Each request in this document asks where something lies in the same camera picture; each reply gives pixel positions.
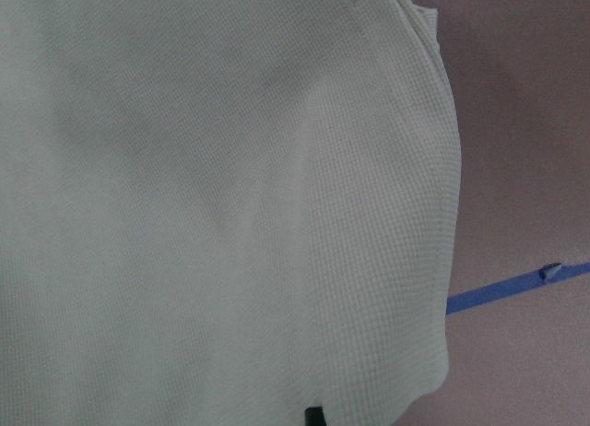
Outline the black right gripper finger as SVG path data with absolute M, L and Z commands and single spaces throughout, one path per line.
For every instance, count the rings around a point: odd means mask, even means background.
M 322 407 L 309 407 L 304 411 L 305 426 L 326 426 Z

